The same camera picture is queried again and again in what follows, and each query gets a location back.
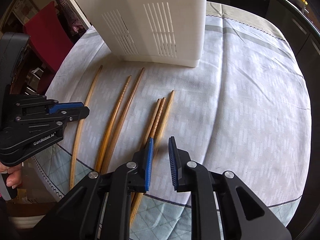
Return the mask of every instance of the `chair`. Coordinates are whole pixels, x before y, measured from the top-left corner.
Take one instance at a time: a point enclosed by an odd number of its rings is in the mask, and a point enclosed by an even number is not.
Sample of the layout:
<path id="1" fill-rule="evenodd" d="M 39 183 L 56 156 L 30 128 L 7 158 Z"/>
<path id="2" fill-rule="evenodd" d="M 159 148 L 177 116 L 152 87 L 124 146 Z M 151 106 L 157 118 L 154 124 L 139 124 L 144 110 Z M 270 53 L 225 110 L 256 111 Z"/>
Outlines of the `chair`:
<path id="1" fill-rule="evenodd" d="M 73 43 L 58 20 L 53 1 L 23 26 L 23 32 L 30 35 L 29 45 L 46 65 L 37 88 L 38 94 L 45 94 Z"/>

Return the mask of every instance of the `chopstick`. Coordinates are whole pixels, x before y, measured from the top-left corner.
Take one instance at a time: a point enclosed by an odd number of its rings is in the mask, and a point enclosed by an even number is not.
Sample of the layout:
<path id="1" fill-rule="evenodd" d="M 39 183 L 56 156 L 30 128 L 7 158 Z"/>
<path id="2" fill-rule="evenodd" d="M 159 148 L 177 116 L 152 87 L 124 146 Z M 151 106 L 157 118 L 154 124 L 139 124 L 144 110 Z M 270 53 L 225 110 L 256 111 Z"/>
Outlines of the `chopstick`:
<path id="1" fill-rule="evenodd" d="M 106 154 L 104 156 L 103 163 L 102 163 L 102 168 L 101 168 L 101 174 L 105 174 L 108 171 L 108 167 L 109 167 L 109 164 L 110 164 L 110 161 L 111 161 L 111 157 L 113 155 L 113 151 L 115 150 L 116 143 L 118 141 L 122 126 L 124 124 L 124 119 L 127 116 L 129 107 L 130 107 L 131 102 L 132 102 L 132 99 L 133 99 L 135 93 L 137 92 L 137 88 L 138 88 L 139 83 L 141 81 L 141 78 L 142 78 L 142 75 L 144 73 L 144 70 L 145 70 L 145 68 L 142 68 L 142 70 L 140 71 L 140 74 L 137 77 L 136 83 L 134 84 L 134 87 L 133 87 L 133 89 L 131 91 L 130 97 L 129 97 L 129 99 L 128 99 L 125 107 L 124 107 L 124 110 L 122 111 L 122 114 L 120 116 L 119 122 L 118 122 L 118 124 L 116 126 L 116 129 L 115 129 L 115 132 L 114 132 L 114 134 L 113 134 L 113 136 L 111 138 L 111 142 L 110 142 L 109 148 L 108 148 L 108 150 L 107 150 L 107 152 L 106 152 Z"/>
<path id="2" fill-rule="evenodd" d="M 119 96 L 119 99 L 118 99 L 118 101 L 117 101 L 117 103 L 115 105 L 115 108 L 113 110 L 113 113 L 111 115 L 111 118 L 110 118 L 108 127 L 106 129 L 106 132 L 104 134 L 103 141 L 102 141 L 102 143 L 100 145 L 99 154 L 98 154 L 98 158 L 97 158 L 97 163 L 96 163 L 96 167 L 95 167 L 95 170 L 97 172 L 101 172 L 103 158 L 104 158 L 104 155 L 105 155 L 106 150 L 107 150 L 107 146 L 108 146 L 108 142 L 109 142 L 109 139 L 110 139 L 110 135 L 111 135 L 113 126 L 115 124 L 115 121 L 116 121 L 116 118 L 117 118 L 117 115 L 118 115 L 118 112 L 119 112 L 120 105 L 121 105 L 121 102 L 123 100 L 124 94 L 125 94 L 125 92 L 126 92 L 126 90 L 128 88 L 128 85 L 130 83 L 130 80 L 131 80 L 131 75 L 128 77 L 127 82 L 126 82 L 126 84 L 124 85 L 124 87 L 122 89 L 122 92 L 121 92 L 121 94 Z"/>
<path id="3" fill-rule="evenodd" d="M 160 145 L 160 142 L 161 142 L 161 139 L 162 139 L 162 135 L 163 135 L 164 129 L 165 129 L 166 125 L 167 125 L 167 120 L 168 120 L 168 117 L 169 117 L 171 105 L 173 103 L 173 98 L 174 98 L 174 90 L 172 90 L 171 93 L 170 93 L 168 104 L 167 104 L 167 107 L 166 107 L 166 109 L 164 111 L 161 124 L 159 125 L 159 127 L 157 129 L 157 132 L 156 132 L 156 135 L 155 135 L 155 144 L 154 144 L 154 147 L 153 147 L 153 149 L 154 149 L 153 150 L 153 160 L 155 159 L 155 157 L 156 157 L 156 155 L 158 153 L 158 149 L 159 149 L 159 145 Z"/>
<path id="4" fill-rule="evenodd" d="M 156 128 L 156 131 L 154 132 L 156 134 L 156 137 L 155 137 L 154 150 L 153 150 L 153 160 L 155 159 L 155 156 L 158 153 L 160 141 L 162 139 L 162 135 L 164 133 L 164 129 L 166 127 L 167 120 L 168 120 L 168 117 L 169 117 L 169 112 L 170 112 L 170 109 L 171 109 L 171 105 L 173 103 L 173 98 L 174 98 L 174 90 L 171 91 L 171 94 L 170 94 L 170 97 L 169 97 L 169 101 L 168 101 L 168 104 L 167 104 L 167 108 L 165 109 L 164 114 L 163 114 L 162 122 L 161 122 L 159 128 L 158 129 Z M 135 195 L 134 195 L 134 198 L 133 198 L 132 204 L 131 204 L 130 226 L 132 225 L 132 223 L 134 221 L 134 218 L 135 218 L 135 216 L 136 216 L 136 214 L 138 212 L 138 208 L 139 208 L 140 202 L 142 200 L 142 196 L 143 196 L 143 193 L 135 193 Z"/>
<path id="5" fill-rule="evenodd" d="M 148 141 L 148 138 L 149 138 L 149 134 L 151 132 L 151 129 L 152 129 L 152 126 L 153 126 L 153 123 L 156 119 L 156 115 L 158 113 L 158 109 L 159 109 L 159 106 L 160 106 L 160 103 L 161 103 L 161 99 L 159 98 L 158 101 L 157 101 L 157 104 L 156 104 L 156 107 L 155 109 L 153 110 L 153 114 L 151 116 L 151 119 L 150 119 L 150 122 L 149 122 L 149 125 L 148 125 L 148 128 L 147 128 L 147 131 L 145 133 L 145 136 L 143 138 L 143 141 L 141 143 L 141 147 L 140 149 L 143 149 L 145 146 L 146 146 L 146 143 Z"/>
<path id="6" fill-rule="evenodd" d="M 87 98 L 85 100 L 84 106 L 88 106 L 89 102 L 91 100 L 91 96 L 94 90 L 94 87 L 97 83 L 99 74 L 101 72 L 102 69 L 102 65 L 99 67 L 93 81 L 90 87 L 90 90 L 88 92 Z M 77 161 L 77 155 L 78 155 L 78 147 L 79 147 L 79 143 L 80 143 L 80 138 L 81 138 L 81 131 L 82 131 L 82 126 L 84 123 L 84 119 L 80 119 L 79 123 L 78 123 L 78 127 L 77 127 L 77 131 L 76 131 L 76 137 L 75 137 L 75 142 L 73 144 L 73 150 L 72 150 L 72 159 L 71 159 L 71 169 L 70 169 L 70 189 L 73 188 L 74 183 L 75 183 L 75 173 L 76 173 L 76 161 Z"/>
<path id="7" fill-rule="evenodd" d="M 162 110 L 163 110 L 164 102 L 165 102 L 165 98 L 163 98 L 163 99 L 158 98 L 156 107 L 153 110 L 153 114 L 151 116 L 151 119 L 150 119 L 150 122 L 149 122 L 149 125 L 148 125 L 148 128 L 147 128 L 146 134 L 145 134 L 144 139 L 143 139 L 143 141 L 141 143 L 140 150 L 143 149 L 146 146 L 146 143 L 147 143 L 149 137 L 153 138 L 155 136 L 156 129 L 158 127 L 160 116 L 161 116 L 161 113 L 162 113 Z M 135 192 L 131 193 L 131 205 L 132 205 L 132 203 L 134 201 L 135 194 L 136 194 Z"/>
<path id="8" fill-rule="evenodd" d="M 163 107 L 164 107 L 165 101 L 166 101 L 166 98 L 162 98 L 161 99 L 161 103 L 160 103 L 159 109 L 157 111 L 156 118 L 155 118 L 155 120 L 153 122 L 153 126 L 152 126 L 152 129 L 150 131 L 150 137 L 151 138 L 154 138 L 155 135 L 156 135 L 156 131 L 157 131 L 157 128 L 158 128 L 158 124 L 159 124 L 159 121 L 160 121 L 160 117 L 161 117 L 161 114 L 162 114 L 162 111 L 163 111 Z"/>

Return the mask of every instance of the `human hand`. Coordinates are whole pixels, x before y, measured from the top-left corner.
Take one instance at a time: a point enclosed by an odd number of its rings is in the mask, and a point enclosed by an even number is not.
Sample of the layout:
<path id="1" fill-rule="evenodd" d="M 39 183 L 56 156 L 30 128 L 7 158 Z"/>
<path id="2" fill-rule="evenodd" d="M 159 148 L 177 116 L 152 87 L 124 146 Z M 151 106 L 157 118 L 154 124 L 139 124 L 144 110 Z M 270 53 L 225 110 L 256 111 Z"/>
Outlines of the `human hand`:
<path id="1" fill-rule="evenodd" d="M 7 178 L 7 187 L 16 188 L 21 184 L 22 163 L 14 167 L 7 167 L 0 163 L 0 172 L 8 171 L 10 174 Z"/>

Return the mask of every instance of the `white plastic container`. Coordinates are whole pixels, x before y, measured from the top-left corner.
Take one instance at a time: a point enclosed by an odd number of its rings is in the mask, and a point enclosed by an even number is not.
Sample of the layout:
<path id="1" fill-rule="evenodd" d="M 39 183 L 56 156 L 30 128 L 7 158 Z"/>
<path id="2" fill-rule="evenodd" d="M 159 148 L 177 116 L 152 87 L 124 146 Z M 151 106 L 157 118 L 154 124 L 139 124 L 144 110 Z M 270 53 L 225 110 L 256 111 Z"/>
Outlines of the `white plastic container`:
<path id="1" fill-rule="evenodd" d="M 76 0 L 123 60 L 195 67 L 204 41 L 206 0 Z"/>

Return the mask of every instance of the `white tablecloth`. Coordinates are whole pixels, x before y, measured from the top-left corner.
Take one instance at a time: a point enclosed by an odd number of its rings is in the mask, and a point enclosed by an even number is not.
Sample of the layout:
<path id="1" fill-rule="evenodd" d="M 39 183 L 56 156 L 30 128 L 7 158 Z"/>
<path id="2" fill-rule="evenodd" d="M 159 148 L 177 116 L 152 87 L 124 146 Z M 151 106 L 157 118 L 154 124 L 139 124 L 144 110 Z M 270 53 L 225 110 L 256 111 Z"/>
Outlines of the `white tablecloth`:
<path id="1" fill-rule="evenodd" d="M 148 239 L 149 234 L 158 239 L 190 238 L 190 194 L 173 190 L 167 153 L 170 136 L 208 170 L 234 171 L 285 225 L 304 189 L 310 157 L 310 100 L 288 42 L 265 19 L 228 6 L 208 6 L 211 11 L 198 67 L 121 62 L 91 27 L 70 51 L 47 91 L 48 98 L 60 103 L 84 102 L 103 64 L 90 115 L 84 121 L 77 181 L 95 167 L 127 76 L 132 75 L 130 91 L 140 69 L 146 68 L 108 171 L 131 160 L 154 102 L 176 91 L 153 164 L 150 191 L 131 228 L 133 239 Z M 34 158 L 39 174 L 56 196 L 68 191 L 76 127 L 77 122 L 69 123 L 64 140 Z"/>

